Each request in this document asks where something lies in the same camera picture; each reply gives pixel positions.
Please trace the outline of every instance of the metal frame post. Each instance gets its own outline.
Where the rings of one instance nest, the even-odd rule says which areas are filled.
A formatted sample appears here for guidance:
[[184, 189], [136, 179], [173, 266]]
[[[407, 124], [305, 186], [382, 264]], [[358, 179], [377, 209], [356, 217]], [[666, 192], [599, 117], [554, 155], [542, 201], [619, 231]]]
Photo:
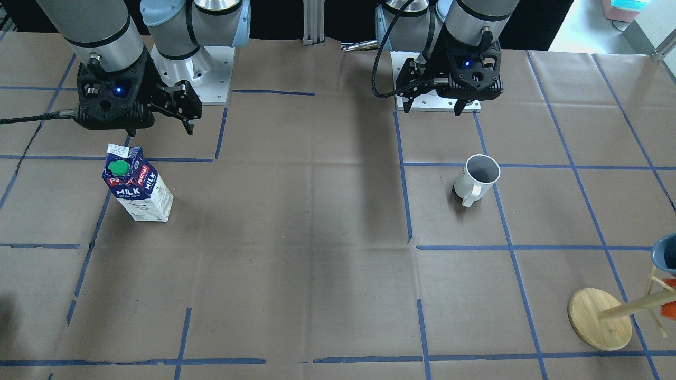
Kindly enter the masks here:
[[654, 62], [661, 61], [674, 49], [674, 47], [676, 47], [676, 29], [672, 30], [665, 40], [655, 48], [652, 54], [650, 54], [650, 59]]
[[303, 45], [324, 43], [324, 0], [303, 0]]

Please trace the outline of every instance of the metal base plate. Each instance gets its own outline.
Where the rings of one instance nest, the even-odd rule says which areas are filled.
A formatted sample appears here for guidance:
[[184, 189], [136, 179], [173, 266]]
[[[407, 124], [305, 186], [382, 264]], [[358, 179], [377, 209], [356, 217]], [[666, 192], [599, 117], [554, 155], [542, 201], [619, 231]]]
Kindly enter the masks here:
[[592, 287], [581, 289], [568, 304], [568, 319], [582, 340], [601, 350], [619, 350], [631, 339], [629, 316], [606, 322], [598, 320], [598, 313], [619, 304], [620, 301], [605, 291]]
[[205, 48], [213, 59], [213, 68], [199, 78], [170, 78], [170, 76], [164, 76], [162, 75], [164, 73], [162, 62], [166, 59], [160, 55], [155, 45], [153, 45], [150, 56], [167, 85], [171, 86], [179, 80], [188, 79], [202, 104], [227, 105], [233, 68], [235, 67], [235, 48], [226, 46], [205, 46]]
[[[402, 65], [409, 57], [416, 57], [419, 53], [410, 53], [408, 51], [392, 51], [392, 77], [397, 80], [399, 71], [402, 70]], [[397, 110], [404, 109], [404, 98], [395, 95]], [[457, 99], [447, 99], [440, 97], [434, 92], [420, 95], [413, 99], [413, 106], [411, 111], [428, 111], [428, 112], [453, 112], [453, 107], [456, 105]], [[474, 101], [468, 104], [463, 112], [478, 112], [481, 110], [481, 102]]]

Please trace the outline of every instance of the black cable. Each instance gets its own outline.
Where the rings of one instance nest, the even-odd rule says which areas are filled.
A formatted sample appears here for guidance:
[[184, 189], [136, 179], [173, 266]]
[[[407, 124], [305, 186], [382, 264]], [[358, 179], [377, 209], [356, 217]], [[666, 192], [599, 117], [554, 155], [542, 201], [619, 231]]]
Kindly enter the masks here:
[[408, 91], [414, 87], [421, 87], [425, 85], [432, 85], [434, 81], [432, 79], [427, 79], [427, 80], [414, 80], [408, 85], [400, 88], [400, 89], [395, 89], [394, 91], [388, 92], [386, 94], [381, 94], [378, 92], [376, 89], [376, 73], [378, 71], [378, 62], [380, 61], [380, 57], [383, 54], [383, 49], [385, 48], [385, 44], [387, 43], [387, 39], [389, 38], [389, 34], [392, 32], [392, 29], [394, 29], [394, 24], [396, 24], [397, 20], [399, 20], [399, 17], [401, 17], [402, 14], [404, 14], [404, 10], [413, 2], [414, 0], [407, 0], [407, 2], [404, 3], [401, 9], [397, 11], [397, 14], [394, 15], [394, 18], [392, 19], [392, 22], [389, 24], [389, 27], [387, 28], [387, 31], [385, 31], [385, 35], [383, 35], [383, 41], [381, 42], [381, 45], [378, 47], [378, 53], [376, 53], [376, 60], [373, 62], [373, 71], [371, 73], [371, 89], [373, 90], [373, 95], [376, 95], [377, 97], [384, 99], [387, 97], [394, 96], [397, 93], [401, 93], [404, 91]]
[[0, 124], [13, 124], [17, 122], [35, 122], [40, 120], [52, 119], [74, 119], [76, 115], [75, 110], [61, 110], [56, 112], [49, 112], [48, 114], [26, 116], [23, 118], [0, 119]]
[[615, 29], [617, 29], [617, 30], [619, 30], [619, 31], [621, 31], [621, 32], [624, 32], [624, 30], [622, 30], [622, 29], [618, 28], [617, 26], [615, 26], [615, 20], [611, 20], [610, 23], [612, 24], [612, 27], [613, 27], [613, 28], [615, 28]]

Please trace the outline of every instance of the silver cylinder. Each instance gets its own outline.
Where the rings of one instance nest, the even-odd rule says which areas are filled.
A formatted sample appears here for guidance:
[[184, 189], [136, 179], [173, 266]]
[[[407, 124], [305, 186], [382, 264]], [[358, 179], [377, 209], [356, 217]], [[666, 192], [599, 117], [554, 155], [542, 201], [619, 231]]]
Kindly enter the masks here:
[[240, 2], [241, 0], [195, 0], [195, 5], [207, 11], [226, 11]]
[[490, 28], [493, 33], [493, 41], [497, 40], [502, 33], [502, 29], [509, 21], [511, 12], [503, 15], [501, 20], [489, 16], [481, 16], [471, 9], [467, 9], [460, 4], [461, 0], [455, 0], [446, 16], [445, 26], [450, 34], [458, 41], [470, 45], [479, 46], [481, 42], [481, 30], [485, 27]]
[[94, 43], [117, 33], [129, 12], [122, 0], [38, 0], [49, 20], [68, 40]]
[[[377, 31], [376, 39], [380, 45], [385, 31], [392, 23], [394, 14], [378, 7], [376, 10]], [[441, 22], [431, 9], [419, 11], [417, 16], [400, 17], [394, 25], [389, 38], [387, 48], [391, 51], [415, 51], [421, 52], [429, 42], [429, 49], [434, 47], [439, 35]]]
[[132, 22], [127, 31], [115, 41], [102, 46], [83, 47], [67, 41], [78, 59], [86, 63], [92, 53], [101, 57], [101, 67], [107, 72], [123, 70], [131, 66], [141, 56], [143, 40]]
[[196, 86], [202, 81], [214, 80], [206, 76], [214, 68], [214, 60], [204, 47], [200, 47], [195, 55], [184, 60], [169, 60], [162, 57], [154, 62], [167, 83], [187, 79]]
[[518, 0], [456, 0], [461, 1], [467, 8], [489, 17], [503, 17], [512, 14]]
[[[404, 4], [406, 3], [406, 0], [386, 0], [385, 1], [385, 6], [389, 7], [393, 11], [398, 11], [400, 10]], [[424, 11], [428, 8], [429, 6], [429, 1], [428, 0], [413, 0], [411, 4], [406, 7], [404, 10], [404, 14], [408, 13], [415, 13], [419, 11]]]
[[195, 53], [199, 46], [190, 38], [186, 26], [185, 12], [184, 6], [169, 20], [159, 25], [148, 26], [150, 35], [153, 36], [155, 41], [155, 46], [165, 57], [185, 58], [186, 55]]
[[121, 0], [39, 0], [80, 61], [101, 56], [107, 72], [123, 70], [143, 51], [143, 41]]
[[233, 7], [229, 8], [232, 11], [214, 13], [205, 12], [197, 6], [197, 3], [193, 4], [193, 30], [200, 45], [233, 46], [235, 31], [244, 8]]

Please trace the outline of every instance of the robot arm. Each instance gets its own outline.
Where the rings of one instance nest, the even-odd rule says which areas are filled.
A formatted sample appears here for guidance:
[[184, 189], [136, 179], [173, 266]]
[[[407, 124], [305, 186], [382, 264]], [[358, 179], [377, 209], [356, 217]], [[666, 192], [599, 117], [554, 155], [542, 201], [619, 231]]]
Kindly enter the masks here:
[[[170, 60], [176, 59], [173, 54], [181, 49], [189, 51], [179, 55], [199, 51], [200, 46], [194, 36], [203, 29], [195, 28], [192, 35], [184, 39], [186, 41], [180, 40], [185, 42], [182, 45], [177, 39], [181, 37], [180, 33], [174, 31], [173, 34], [169, 34], [166, 31], [170, 25], [165, 22], [181, 11], [184, 14], [182, 30], [187, 30], [186, 7], [183, 6], [185, 1], [179, 7], [176, 5], [180, 1], [145, 2], [148, 11], [159, 10], [161, 13], [150, 14], [148, 18], [157, 22], [155, 26], [160, 32], [157, 33], [157, 28], [151, 27], [156, 31], [153, 36], [162, 43], [163, 50]], [[196, 22], [201, 22], [200, 26], [205, 24], [209, 27], [214, 25], [214, 17], [230, 13], [230, 9], [240, 8], [237, 7], [238, 3], [248, 4], [248, 0], [201, 3], [205, 7], [203, 9], [205, 14]], [[77, 78], [78, 107], [65, 115], [73, 117], [78, 124], [87, 129], [125, 129], [133, 136], [136, 129], [152, 126], [155, 122], [152, 112], [159, 112], [178, 118], [186, 131], [189, 134], [193, 133], [194, 120], [201, 118], [202, 102], [193, 89], [191, 80], [201, 76], [202, 72], [206, 73], [208, 67], [201, 69], [202, 72], [192, 73], [194, 76], [177, 74], [175, 77], [178, 78], [171, 81], [175, 84], [167, 86], [150, 58], [122, 0], [38, 0], [38, 4], [83, 63], [80, 65]], [[169, 17], [160, 19], [167, 14], [170, 14]], [[244, 40], [245, 43], [248, 39], [248, 29], [244, 32], [245, 36], [239, 40]], [[214, 42], [214, 38], [202, 40], [206, 43]]]
[[[517, 4], [518, 0], [439, 0], [429, 6], [428, 0], [385, 0], [377, 10], [375, 95], [399, 95], [409, 112], [413, 99], [434, 90], [440, 97], [458, 99], [455, 115], [474, 100], [495, 99], [504, 90], [498, 37]], [[397, 88], [388, 94], [375, 89], [375, 69], [384, 49], [420, 52], [405, 61]]]

